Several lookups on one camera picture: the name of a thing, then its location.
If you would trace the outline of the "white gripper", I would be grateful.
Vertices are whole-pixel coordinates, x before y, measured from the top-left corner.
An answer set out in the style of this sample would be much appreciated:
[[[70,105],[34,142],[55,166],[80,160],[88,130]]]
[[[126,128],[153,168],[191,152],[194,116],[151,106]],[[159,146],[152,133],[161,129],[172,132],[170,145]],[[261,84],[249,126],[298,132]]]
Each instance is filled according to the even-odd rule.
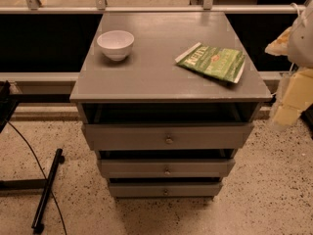
[[[313,70],[300,69],[289,81],[282,99],[282,105],[271,110],[270,124],[274,128],[287,128],[295,125],[301,112],[313,104]]]

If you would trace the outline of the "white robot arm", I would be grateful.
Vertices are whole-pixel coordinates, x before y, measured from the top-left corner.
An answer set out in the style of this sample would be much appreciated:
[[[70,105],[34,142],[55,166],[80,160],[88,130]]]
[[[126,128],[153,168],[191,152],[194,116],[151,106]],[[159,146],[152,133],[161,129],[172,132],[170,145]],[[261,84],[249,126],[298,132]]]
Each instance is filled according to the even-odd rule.
[[[287,56],[297,71],[280,80],[276,102],[271,109],[269,125],[276,130],[293,126],[313,105],[313,4],[299,12],[292,26],[283,31],[265,52],[272,56]]]

